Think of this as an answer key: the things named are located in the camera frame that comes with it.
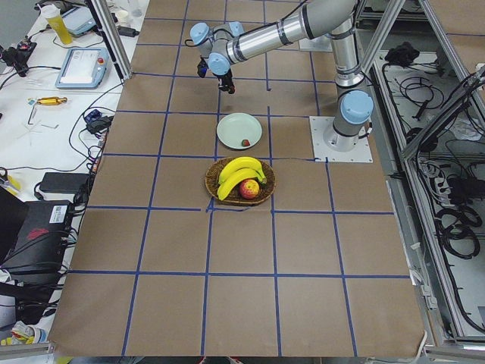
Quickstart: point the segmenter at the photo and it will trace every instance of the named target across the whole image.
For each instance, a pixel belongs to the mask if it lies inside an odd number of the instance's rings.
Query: metal mounting plate
[[[318,162],[347,162],[347,163],[372,163],[371,148],[367,138],[360,139],[355,148],[350,152],[337,152],[324,142],[324,130],[327,125],[333,123],[334,117],[311,116],[311,140],[313,142],[313,154]],[[359,135],[364,135],[362,128]]]

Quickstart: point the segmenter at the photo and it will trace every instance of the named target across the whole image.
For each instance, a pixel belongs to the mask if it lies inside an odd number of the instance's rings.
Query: fruit basket
[[[207,187],[207,191],[216,199],[216,201],[223,203],[224,205],[255,206],[269,199],[276,188],[276,177],[274,176],[273,168],[271,168],[268,163],[261,160],[261,166],[266,177],[266,184],[259,184],[259,194],[254,199],[244,199],[239,193],[238,185],[230,191],[229,196],[223,201],[217,197],[219,174],[227,163],[235,158],[236,157],[219,159],[207,170],[207,173],[205,174],[205,186]]]

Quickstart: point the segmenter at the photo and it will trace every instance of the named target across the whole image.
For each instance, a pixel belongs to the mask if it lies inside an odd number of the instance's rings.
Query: small blue device
[[[95,89],[109,60],[106,48],[72,48],[67,51],[55,86],[58,89]]]

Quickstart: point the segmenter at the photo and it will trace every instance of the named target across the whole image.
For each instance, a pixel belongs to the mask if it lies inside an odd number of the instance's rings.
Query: grid square
[[[334,81],[335,61],[331,52],[312,52],[313,69],[317,81]]]
[[[221,93],[221,113],[245,112],[250,115],[268,113],[268,91],[265,81],[234,80],[234,84],[236,86],[234,95]]]
[[[203,296],[203,277],[140,276],[127,356],[199,354]]]
[[[273,273],[271,226],[269,212],[214,212],[210,271]]]
[[[150,3],[145,17],[160,17],[165,19],[183,19],[187,1],[157,0]]]
[[[154,207],[205,209],[211,195],[205,189],[205,173],[211,159],[164,157],[158,167]]]
[[[374,278],[346,282],[358,355],[414,356],[424,328],[411,281]]]
[[[393,211],[382,168],[376,162],[331,163],[329,169],[335,210]]]
[[[170,103],[171,112],[217,112],[219,90],[214,78],[176,78]]]
[[[138,44],[180,44],[183,20],[145,19]]]
[[[338,215],[337,221],[346,274],[409,275],[394,215]]]
[[[70,267],[135,271],[146,214],[144,210],[88,209]]]
[[[264,2],[266,7],[266,22],[271,23],[291,13],[298,4],[284,2]]]
[[[224,22],[226,0],[190,0],[186,19],[217,20]]]
[[[255,158],[269,158],[270,141],[268,132],[268,121],[264,117],[256,117],[256,119],[258,119],[259,124],[261,124],[263,134],[261,135],[261,139],[258,141],[258,143],[251,147],[250,155]],[[240,157],[242,154],[245,155],[247,153],[248,152],[245,150],[228,148],[220,140],[217,141],[217,156],[219,157]]]
[[[200,52],[197,48],[180,47],[180,54],[177,60],[177,76],[197,76],[197,64],[200,62]],[[206,78],[215,78],[212,72],[207,71]]]
[[[131,61],[133,71],[171,75],[174,73],[177,51],[178,47],[170,45],[141,45],[136,47]]]
[[[308,118],[271,118],[273,158],[313,159]]]
[[[48,339],[56,343],[57,353],[61,356],[119,356],[134,280],[134,275],[69,274],[48,335]],[[109,340],[100,345],[100,337]]]
[[[339,275],[332,215],[276,214],[279,273]]]
[[[341,279],[278,278],[278,296],[284,356],[353,356]]]
[[[171,84],[171,77],[135,74],[126,82],[117,109],[165,112]]]
[[[156,157],[105,155],[98,169],[89,205],[148,206],[156,163]]]
[[[277,356],[274,279],[211,277],[205,355]]]
[[[157,155],[164,121],[165,114],[118,112],[111,126],[105,153]]]
[[[229,0],[226,13],[227,21],[264,21],[263,2]]]
[[[263,56],[250,58],[243,63],[236,63],[231,66],[233,76],[239,83],[239,78],[256,78],[266,80],[266,61]]]
[[[310,53],[290,50],[269,52],[268,73],[272,80],[313,80]]]
[[[268,100],[272,115],[317,114],[317,98],[312,82],[271,81],[270,88]]]
[[[477,6],[476,0],[430,0],[433,12],[436,14],[446,33],[485,35],[483,18],[485,9]]]
[[[337,91],[335,83],[317,83],[318,116],[335,116],[337,110]]]
[[[325,164],[302,160],[275,160],[276,210],[330,211]]]
[[[152,211],[143,271],[205,271],[209,216],[205,212]]]
[[[215,115],[168,115],[162,154],[214,155],[216,125]]]

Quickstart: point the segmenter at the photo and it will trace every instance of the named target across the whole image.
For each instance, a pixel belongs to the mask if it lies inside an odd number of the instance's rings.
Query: apple
[[[255,180],[244,180],[239,184],[239,193],[243,199],[254,199],[259,194],[259,184]]]

